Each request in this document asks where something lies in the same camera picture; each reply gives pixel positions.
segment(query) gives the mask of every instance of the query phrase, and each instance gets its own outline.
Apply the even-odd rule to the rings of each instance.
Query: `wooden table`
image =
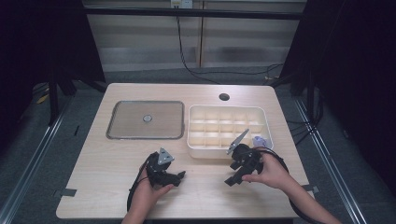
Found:
[[[230,100],[221,101],[227,93]],[[177,140],[111,140],[106,138],[118,101],[181,101],[186,129]],[[178,188],[160,199],[148,218],[293,218],[289,199],[278,189],[245,183],[229,187],[232,160],[195,159],[189,154],[187,125],[192,105],[261,107],[268,119],[274,151],[289,166],[291,175],[308,184],[301,160],[273,88],[263,86],[111,84],[98,109],[56,214],[59,218],[123,218],[129,188],[146,157],[164,147],[175,161],[168,173],[186,171]]]

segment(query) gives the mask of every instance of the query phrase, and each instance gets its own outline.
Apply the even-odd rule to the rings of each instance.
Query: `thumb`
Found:
[[[172,187],[174,187],[174,185],[173,184],[169,184],[169,185],[166,185],[166,186],[164,186],[164,187],[162,187],[160,189],[157,189],[155,191],[155,194],[156,194],[157,198],[160,198],[161,196],[163,196],[164,194],[169,192],[169,190],[171,190]]]
[[[261,182],[259,175],[243,175],[242,180],[248,182]]]

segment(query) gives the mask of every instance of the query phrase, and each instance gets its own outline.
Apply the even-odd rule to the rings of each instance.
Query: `wire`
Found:
[[[265,70],[265,71],[260,71],[260,72],[255,72],[255,73],[229,72],[229,71],[221,71],[221,72],[219,72],[219,71],[212,71],[212,72],[195,72],[195,71],[192,71],[192,70],[190,70],[190,68],[187,66],[186,60],[185,60],[185,57],[184,57],[183,45],[182,45],[182,42],[181,42],[180,18],[179,18],[179,17],[176,17],[176,19],[177,19],[178,44],[179,44],[179,50],[180,50],[180,58],[181,58],[181,61],[182,61],[182,63],[183,63],[183,66],[187,69],[187,71],[189,71],[190,74],[191,74],[192,76],[196,77],[196,78],[200,78],[200,79],[202,79],[202,80],[206,80],[206,81],[210,81],[210,82],[213,82],[213,83],[216,83],[216,84],[220,84],[220,83],[218,83],[217,81],[214,81],[214,80],[211,80],[211,79],[208,79],[208,78],[204,78],[204,77],[198,77],[197,75],[207,75],[207,74],[235,74],[235,75],[256,76],[256,75],[260,75],[260,74],[266,74],[266,76],[264,76],[264,77],[265,77],[265,80],[266,80],[266,82],[267,82],[267,81],[270,79],[269,72],[272,71],[272,70],[274,70],[274,69],[276,69],[277,67],[283,65],[283,63],[271,64],[271,65],[269,65],[269,66],[266,67],[266,70]]]

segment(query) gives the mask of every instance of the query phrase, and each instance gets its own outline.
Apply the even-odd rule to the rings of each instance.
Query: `human hand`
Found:
[[[170,184],[159,189],[152,187],[149,183],[146,167],[139,176],[138,182],[131,201],[131,208],[122,223],[143,223],[151,208],[174,186]]]
[[[271,188],[282,189],[291,178],[280,162],[268,153],[262,153],[263,169],[257,175],[243,175],[242,180],[263,183]]]

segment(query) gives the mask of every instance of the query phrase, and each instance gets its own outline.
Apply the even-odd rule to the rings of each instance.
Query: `tray compartment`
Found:
[[[265,112],[259,107],[193,105],[189,110],[188,145],[194,158],[230,159],[231,142],[249,129],[241,143],[253,147],[252,138],[261,136],[273,148]]]

